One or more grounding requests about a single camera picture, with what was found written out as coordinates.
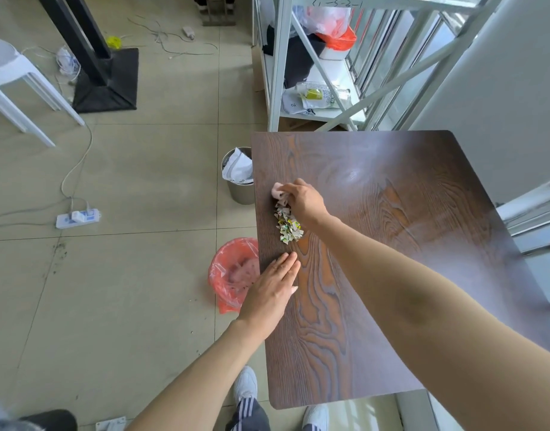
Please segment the person's right hand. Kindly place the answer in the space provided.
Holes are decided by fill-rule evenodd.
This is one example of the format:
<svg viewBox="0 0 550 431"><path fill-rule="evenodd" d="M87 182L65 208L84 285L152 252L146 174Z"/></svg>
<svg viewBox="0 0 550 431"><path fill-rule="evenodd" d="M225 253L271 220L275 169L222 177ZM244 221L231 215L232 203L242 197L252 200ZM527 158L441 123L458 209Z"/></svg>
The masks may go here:
<svg viewBox="0 0 550 431"><path fill-rule="evenodd" d="M300 225L316 233L330 219L322 195L311 184L304 181L304 210L291 211Z"/></svg>

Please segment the person's left hand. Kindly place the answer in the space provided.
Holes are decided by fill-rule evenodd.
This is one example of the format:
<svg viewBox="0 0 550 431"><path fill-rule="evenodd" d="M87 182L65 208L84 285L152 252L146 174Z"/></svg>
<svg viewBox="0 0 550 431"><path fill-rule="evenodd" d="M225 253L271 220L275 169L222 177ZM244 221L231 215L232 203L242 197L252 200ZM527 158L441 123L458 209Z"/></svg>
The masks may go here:
<svg viewBox="0 0 550 431"><path fill-rule="evenodd" d="M264 341L279 324L300 268L296 252L284 253L249 288L237 320L255 342Z"/></svg>

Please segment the person's right forearm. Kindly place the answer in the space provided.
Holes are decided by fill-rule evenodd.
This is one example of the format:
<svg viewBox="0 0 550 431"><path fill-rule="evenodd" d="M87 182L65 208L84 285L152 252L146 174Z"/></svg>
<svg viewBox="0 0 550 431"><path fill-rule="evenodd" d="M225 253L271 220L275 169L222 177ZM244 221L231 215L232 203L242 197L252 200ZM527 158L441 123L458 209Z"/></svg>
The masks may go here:
<svg viewBox="0 0 550 431"><path fill-rule="evenodd" d="M401 361L464 431L550 431L550 352L442 275L326 211L299 222L331 251Z"/></svg>

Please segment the grey metal waste bin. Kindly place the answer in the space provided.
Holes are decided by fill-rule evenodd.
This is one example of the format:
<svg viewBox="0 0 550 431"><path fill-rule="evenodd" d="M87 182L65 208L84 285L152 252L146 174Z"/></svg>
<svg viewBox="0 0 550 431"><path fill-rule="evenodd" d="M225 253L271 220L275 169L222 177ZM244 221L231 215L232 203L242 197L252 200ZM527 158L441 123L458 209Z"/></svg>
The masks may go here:
<svg viewBox="0 0 550 431"><path fill-rule="evenodd" d="M251 158L252 158L252 151L251 151L250 147L242 146L242 147L237 147L237 148L250 149L250 153L251 153L250 155L251 155ZM241 186L236 185L234 183L230 183L228 181L226 181L226 182L227 182L227 185L228 185L229 193L230 193L231 198L233 199L233 201L235 201L236 203L242 204L242 205L254 204L254 202L255 202L254 182L252 184L249 184L249 185L241 185Z"/></svg>

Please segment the clear plastic bottle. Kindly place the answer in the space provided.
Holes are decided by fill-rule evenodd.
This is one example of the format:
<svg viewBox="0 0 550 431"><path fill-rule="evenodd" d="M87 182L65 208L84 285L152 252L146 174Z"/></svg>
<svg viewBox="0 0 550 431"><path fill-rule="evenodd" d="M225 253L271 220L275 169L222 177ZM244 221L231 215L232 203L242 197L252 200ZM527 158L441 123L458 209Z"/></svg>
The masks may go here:
<svg viewBox="0 0 550 431"><path fill-rule="evenodd" d="M351 92L349 89L335 88L336 94L326 85L314 82L298 83L294 87L301 100L306 101L312 107L338 106L338 102L349 103Z"/></svg>

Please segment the person's left white shoe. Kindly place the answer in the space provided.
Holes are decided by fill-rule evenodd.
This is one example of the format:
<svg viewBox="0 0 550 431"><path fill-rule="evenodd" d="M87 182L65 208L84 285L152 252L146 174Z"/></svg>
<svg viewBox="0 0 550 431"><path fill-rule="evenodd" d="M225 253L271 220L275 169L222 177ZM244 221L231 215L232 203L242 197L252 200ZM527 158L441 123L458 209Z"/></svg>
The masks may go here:
<svg viewBox="0 0 550 431"><path fill-rule="evenodd" d="M254 370L245 365L236 377L233 385L233 397L237 405L243 400L257 399L258 395L258 381Z"/></svg>

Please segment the person's white shoe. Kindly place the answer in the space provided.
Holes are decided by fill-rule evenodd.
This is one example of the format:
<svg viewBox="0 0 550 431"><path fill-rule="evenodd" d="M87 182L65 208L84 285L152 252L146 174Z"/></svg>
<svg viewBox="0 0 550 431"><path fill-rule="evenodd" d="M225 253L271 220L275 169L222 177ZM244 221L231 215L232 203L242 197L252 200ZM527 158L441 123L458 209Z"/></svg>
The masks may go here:
<svg viewBox="0 0 550 431"><path fill-rule="evenodd" d="M328 431L329 409L326 403L310 405L306 408L301 431Z"/></svg>
<svg viewBox="0 0 550 431"><path fill-rule="evenodd" d="M233 385L233 397L237 405L243 400L257 399L258 395L258 381L254 370L245 365L236 377Z"/></svg>

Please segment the white metal shelf rack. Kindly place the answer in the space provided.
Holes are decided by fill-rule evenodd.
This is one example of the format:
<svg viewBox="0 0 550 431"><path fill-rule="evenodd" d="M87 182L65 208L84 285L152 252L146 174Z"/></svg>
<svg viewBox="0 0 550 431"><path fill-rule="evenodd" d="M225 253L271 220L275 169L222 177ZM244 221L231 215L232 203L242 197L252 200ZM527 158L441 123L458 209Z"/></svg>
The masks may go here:
<svg viewBox="0 0 550 431"><path fill-rule="evenodd" d="M267 105L267 130L281 119L322 122L317 131L410 129L451 70L503 0L252 0ZM350 7L356 43L342 60L317 57L293 6ZM265 55L266 31L275 31L273 56ZM307 80L349 89L351 101L312 107L315 115L281 110L290 37L299 36L314 66Z"/></svg>

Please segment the black cloth bag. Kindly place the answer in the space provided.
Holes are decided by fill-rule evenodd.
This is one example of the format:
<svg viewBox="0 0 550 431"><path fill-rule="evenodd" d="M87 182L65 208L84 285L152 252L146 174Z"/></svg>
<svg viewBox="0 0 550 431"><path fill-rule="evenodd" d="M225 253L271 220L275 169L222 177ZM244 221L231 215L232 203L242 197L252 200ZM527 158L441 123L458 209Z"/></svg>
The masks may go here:
<svg viewBox="0 0 550 431"><path fill-rule="evenodd" d="M266 44L262 47L265 55L273 56L274 38L274 28L269 25L266 31ZM316 34L309 34L307 35L307 38L317 57L319 57L326 46L324 40L322 40ZM285 89L294 88L297 83L306 81L313 66L314 62L304 44L302 43L300 37L290 37L287 46L287 58L285 66Z"/></svg>

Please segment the orange and white plastic bag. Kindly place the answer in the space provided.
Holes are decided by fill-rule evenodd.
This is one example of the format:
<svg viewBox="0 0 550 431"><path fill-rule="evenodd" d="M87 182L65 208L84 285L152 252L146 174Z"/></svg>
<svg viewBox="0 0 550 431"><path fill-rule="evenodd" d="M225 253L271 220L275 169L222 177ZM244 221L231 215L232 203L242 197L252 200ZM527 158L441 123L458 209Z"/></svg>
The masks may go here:
<svg viewBox="0 0 550 431"><path fill-rule="evenodd" d="M349 51L356 43L350 28L350 7L293 6L293 13L307 34L316 34L333 51Z"/></svg>

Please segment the wooden stool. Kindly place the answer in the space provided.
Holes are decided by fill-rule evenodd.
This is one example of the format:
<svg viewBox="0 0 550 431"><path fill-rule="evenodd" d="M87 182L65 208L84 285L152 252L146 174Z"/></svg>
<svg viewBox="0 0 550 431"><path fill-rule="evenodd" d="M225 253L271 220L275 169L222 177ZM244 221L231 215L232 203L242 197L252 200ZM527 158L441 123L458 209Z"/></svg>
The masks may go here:
<svg viewBox="0 0 550 431"><path fill-rule="evenodd" d="M196 0L204 27L233 27L235 0Z"/></svg>

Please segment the white power strip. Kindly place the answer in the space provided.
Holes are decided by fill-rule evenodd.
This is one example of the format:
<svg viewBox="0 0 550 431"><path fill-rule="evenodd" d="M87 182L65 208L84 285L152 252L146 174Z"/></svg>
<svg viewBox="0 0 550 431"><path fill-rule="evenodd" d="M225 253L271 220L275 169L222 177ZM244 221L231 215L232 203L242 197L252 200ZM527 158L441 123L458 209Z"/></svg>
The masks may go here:
<svg viewBox="0 0 550 431"><path fill-rule="evenodd" d="M69 214L60 214L56 218L56 229L65 230L87 224L100 222L101 213L98 209L72 211Z"/></svg>

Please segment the white flat box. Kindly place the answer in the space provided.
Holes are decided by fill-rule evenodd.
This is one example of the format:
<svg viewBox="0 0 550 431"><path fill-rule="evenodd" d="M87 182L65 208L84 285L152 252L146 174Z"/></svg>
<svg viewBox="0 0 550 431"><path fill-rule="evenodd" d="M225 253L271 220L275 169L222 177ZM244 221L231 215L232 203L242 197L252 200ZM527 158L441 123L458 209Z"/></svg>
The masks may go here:
<svg viewBox="0 0 550 431"><path fill-rule="evenodd" d="M126 416L103 420L95 423L95 431L125 431L127 426Z"/></svg>

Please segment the black rounded object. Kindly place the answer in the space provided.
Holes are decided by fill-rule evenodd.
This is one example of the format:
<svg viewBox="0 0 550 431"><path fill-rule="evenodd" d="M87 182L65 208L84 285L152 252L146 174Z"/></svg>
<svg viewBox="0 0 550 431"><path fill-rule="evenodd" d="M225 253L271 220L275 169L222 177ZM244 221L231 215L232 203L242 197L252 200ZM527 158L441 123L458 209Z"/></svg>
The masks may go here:
<svg viewBox="0 0 550 431"><path fill-rule="evenodd" d="M20 417L20 420L32 423L45 431L78 431L76 417L65 409L31 414Z"/></svg>

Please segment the white plastic chair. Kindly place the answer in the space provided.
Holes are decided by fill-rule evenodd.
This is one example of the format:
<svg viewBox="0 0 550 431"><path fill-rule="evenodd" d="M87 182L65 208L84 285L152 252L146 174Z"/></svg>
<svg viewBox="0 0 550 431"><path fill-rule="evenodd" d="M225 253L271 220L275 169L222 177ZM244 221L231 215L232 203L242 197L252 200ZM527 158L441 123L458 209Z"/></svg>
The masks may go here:
<svg viewBox="0 0 550 431"><path fill-rule="evenodd" d="M52 110L66 111L79 125L85 121L43 73L12 44L0 40L0 113L22 133L32 134L48 147L55 143L2 91L16 81L27 84Z"/></svg>

